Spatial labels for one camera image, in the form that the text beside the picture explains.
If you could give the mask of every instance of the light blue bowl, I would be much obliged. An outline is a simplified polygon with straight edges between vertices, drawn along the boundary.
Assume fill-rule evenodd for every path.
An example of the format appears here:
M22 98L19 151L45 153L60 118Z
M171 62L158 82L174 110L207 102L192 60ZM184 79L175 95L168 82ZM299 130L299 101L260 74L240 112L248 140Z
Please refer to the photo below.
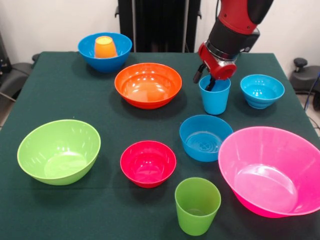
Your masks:
M185 152L200 162L218 160L221 144L232 133L227 122L211 115L189 117L179 130Z
M255 109L269 107L285 93L285 87L280 81L262 74L244 77L240 87L247 103Z
M113 39L118 56L110 58L95 58L95 42L98 37L108 36ZM132 42L130 38L120 33L101 32L86 36L78 44L78 50L87 64L102 73L112 73L121 68L127 60Z

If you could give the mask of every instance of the bowl rim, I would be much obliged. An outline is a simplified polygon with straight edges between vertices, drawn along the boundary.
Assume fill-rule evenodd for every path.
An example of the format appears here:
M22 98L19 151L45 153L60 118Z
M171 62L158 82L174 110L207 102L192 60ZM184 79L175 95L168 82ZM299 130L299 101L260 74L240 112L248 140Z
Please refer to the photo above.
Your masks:
M179 86L178 86L177 90L176 90L172 95L170 95L169 97L167 97L166 99L157 100L157 101L137 101L137 100L134 100L134 99L132 99L132 98L129 98L129 97L125 96L125 95L120 91L120 89L117 88L116 82L117 82L117 80L118 80L118 76L119 76L122 72L126 71L126 70L129 69L129 68L133 68L133 67L135 67L135 66L140 66L140 65L145 65L145 64L157 65L157 66L161 66L161 67L165 67L165 68L167 68L167 69L173 70L173 71L179 76L179 78L178 78L178 79L179 79L179 81L178 81ZM179 91L180 91L181 88L182 88L182 78L181 78L181 75L180 75L175 69L173 69L172 67L170 67L170 66L168 66L168 65L165 65L165 64L162 64L162 63L157 63L157 62L141 62L141 63L136 63L136 64L133 64L133 65L127 66L126 68L122 69L122 70L115 76L115 79L114 79L114 87L115 87L116 91L117 91L123 98L125 98L125 99L129 99L130 101L133 101L133 102L135 102L135 103L155 104L155 103L162 103L162 102L165 102L165 101L167 101L167 100L169 100L169 99L171 99L171 98L174 98L174 97L179 93Z
M212 116L212 115L206 115L206 114L193 115L193 116L188 117L186 120L184 120L184 121L181 123L181 125L180 125L180 128L179 128L179 136L180 136L180 139L181 139L181 141L182 141L183 144L186 143L186 141L182 138L182 134L181 134L183 125L184 125L187 121L189 121L189 120L191 120L191 119L193 119L193 118L199 118L199 117L218 119L218 120L220 120L222 123L226 124L226 125L231 129L230 135L234 133L234 130L233 130L233 128L230 126L230 124L227 123L225 120L223 120L223 119L220 118L220 117ZM195 151L197 151L197 152L199 152L199 153L202 153L202 154L211 155L211 154L217 154L217 153L219 153L219 151L220 151L220 149L221 149L221 146L218 148L217 151L214 151L214 152L202 152L202 151L198 151L198 150L196 150L196 149L194 149L194 148L192 148L192 149L195 150Z
M142 144L142 143L156 143L156 144L160 144L160 145L163 145L166 149L169 150L169 152L171 152L173 154L173 160L174 160L174 166L172 168L172 171L166 176L164 177L163 179L159 180L159 181L153 181L153 182L143 182L143 181L137 181L135 179L133 179L132 177L129 177L127 175L127 173L124 171L123 169L123 156L124 154L133 146L135 145L139 145L139 144ZM159 141L154 141L154 140L143 140L143 141L137 141L133 144L131 144L130 146L128 146L124 151L123 153L121 154L121 157L120 157L120 168L121 168L121 171L123 172L123 174L129 179L131 180L132 182L134 183L138 183L140 185L153 185L153 184L158 184L158 183L161 183L161 182L164 182L165 180L167 180L175 171L176 169L176 166L177 166L177 157L174 153L174 151L169 147L167 146L166 144L162 143L162 142L159 142Z
M51 124L55 124L55 123L59 123L59 122L77 122L77 123L82 123L82 124L85 124L87 126L89 126L90 128L92 128L92 130L96 133L97 137L98 137L98 148L97 148L97 151L96 153L94 154L94 157L80 170L74 172L73 174L70 174L70 175L67 175L67 176L62 176L62 177L42 177L42 176L37 176L37 175L34 175L34 174L31 174L29 173L28 171L26 171L23 166L21 165L20 163L20 158L19 158L19 153L20 153L20 150L21 150L21 147L23 145L23 143L28 139L28 137L34 133L35 131L41 129L41 128L44 128L46 127L47 125L51 125ZM93 161L95 161L95 159L97 158L98 156L98 153L100 151L100 147L101 147L101 138L100 138L100 135L98 133L98 131L92 126L90 125L89 123L87 122L84 122L84 121L81 121L81 120L76 120L76 119L60 119L60 120L55 120L55 121L50 121L50 122L47 122L45 124L42 124L38 127L36 127L35 129L33 129L31 132L29 132L24 138L23 140L21 141L19 147L18 147L18 150L17 150L17 153L16 153L16 157L17 157L17 162L20 166L20 168L26 173L28 174L29 176L33 177L33 178L36 178L36 179L42 179L42 180L61 180L61 179L65 179L65 178L68 178L68 177L71 177L79 172L81 172L83 169L87 168Z
M282 93L277 96L277 97L274 97L274 98L268 98L268 99L265 99L265 98L261 98L261 97L258 97L258 96L252 96L250 95L249 93L247 93L243 87L243 81L246 80L247 78L249 77L252 77L252 76L263 76L263 77L268 77L269 79L272 79L276 82L278 82L280 84L280 86L282 87ZM240 88L242 90L242 92L245 94L245 95L248 95L249 97L251 98L254 98L254 99L257 99L257 100L260 100L260 101L264 101L264 102L269 102L269 101L275 101L275 100L278 100L279 98L281 98L285 92L286 92L286 89L285 89L285 86L282 84L282 82L280 82L278 79L272 77L272 76L268 76L268 75L265 75L265 74L250 74L250 75L247 75L245 76L244 78L242 78L241 82L240 82Z
M126 39L129 40L129 42L130 42L130 47L129 47L129 49L128 49L125 53L123 53L123 54L121 54L121 55L118 55L118 56L108 57L108 58L92 57L92 56L89 56L89 55L87 55L87 54L84 54L84 53L82 53L82 52L80 51L79 45L80 45L80 43L81 43L82 41L84 41L84 40L85 40L86 38L88 38L88 37L92 37L92 36L94 36L94 35L100 35L100 34L122 35L122 36L124 36L124 38L126 38ZM125 54L127 54L128 52L131 51L131 49L132 49L132 41L131 41L131 39L130 39L129 37L127 37L126 35L121 34L121 33L118 33L118 32L107 32L107 31L106 31L106 32L97 32L97 33L93 33L93 34L87 35L87 36L85 36L84 38L82 38L82 39L79 41L77 48L78 48L78 52L79 52L81 55L83 55L83 56L85 56L86 58L89 58L89 59L102 59L102 60L105 60L105 59L116 59L116 58L119 58L119 57L121 57L121 56L123 56L123 55L125 55Z
M303 137L293 133L293 132L290 132L290 131L287 131L287 130L284 130L284 129L281 129L281 128L277 128L277 127L273 127L273 126L250 126L250 127L245 127L245 128L242 128L242 129L239 129L237 131L235 131L234 133L232 133L231 135L229 135L224 141L223 143L221 144L221 147L220 149L223 148L223 146L226 144L226 142L228 141L229 138L232 138L233 135L239 133L239 132L242 132L242 131L247 131L247 130L250 130L250 129L270 129L270 130L276 130L278 132L285 132L295 138L298 138L300 140L302 140L303 142L307 143L308 145L310 145L312 148L314 148L316 151L320 152L320 150L315 147L311 142L309 142L308 140L304 139ZM220 172L224 178L224 180L226 181L226 183L228 184L228 186L232 189L232 191L234 193L236 193L237 195L239 195L242 199L244 199L245 201L247 201L248 203L250 203L251 205L253 206L256 206L266 212L269 212L269 213L273 213L273 214L278 214L278 215L283 215L283 216L301 216L301 215L307 215L307 214L311 214L311 213L314 213L318 210L320 210L320 206L318 206L317 208L313 209L313 210L309 210L309 211L304 211L304 212L297 212L297 213L294 213L294 212L282 212L282 211L273 211L273 210L270 210L270 209L267 209L265 207L261 207L260 205L252 202L251 200L247 199L246 197L242 196L241 194L238 193L238 191L234 188L233 185L230 184L230 181L227 179L226 175L224 174L223 170L222 170L222 167L221 167L221 164L220 164L220 157L221 157L221 152L219 152L218 154L218 165L219 165L219 169L220 169Z

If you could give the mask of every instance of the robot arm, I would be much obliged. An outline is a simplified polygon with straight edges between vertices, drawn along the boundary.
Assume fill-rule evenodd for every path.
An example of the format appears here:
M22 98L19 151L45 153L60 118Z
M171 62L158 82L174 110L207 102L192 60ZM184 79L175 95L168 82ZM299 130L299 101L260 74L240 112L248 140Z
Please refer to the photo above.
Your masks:
M211 74L211 90L215 80L230 78L236 71L240 52L249 52L260 33L257 25L266 16L273 0L221 0L221 10L207 41L198 54L203 62L193 81L198 83L202 71Z

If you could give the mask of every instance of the green bowl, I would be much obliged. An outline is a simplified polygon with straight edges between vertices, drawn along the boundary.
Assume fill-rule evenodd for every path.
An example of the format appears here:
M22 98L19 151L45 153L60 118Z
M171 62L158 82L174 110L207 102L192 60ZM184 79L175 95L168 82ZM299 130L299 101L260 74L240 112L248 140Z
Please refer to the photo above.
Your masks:
M57 120L30 132L21 142L19 166L31 177L50 185L68 185L93 166L100 150L97 130L78 120Z

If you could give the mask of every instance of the orange bowl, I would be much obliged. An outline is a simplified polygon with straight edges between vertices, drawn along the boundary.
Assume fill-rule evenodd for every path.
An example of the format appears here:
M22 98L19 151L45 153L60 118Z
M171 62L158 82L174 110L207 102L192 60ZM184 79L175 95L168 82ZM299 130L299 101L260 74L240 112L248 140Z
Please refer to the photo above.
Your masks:
M173 68L150 62L126 67L115 77L114 85L131 105L140 109L157 109L178 94L182 79Z

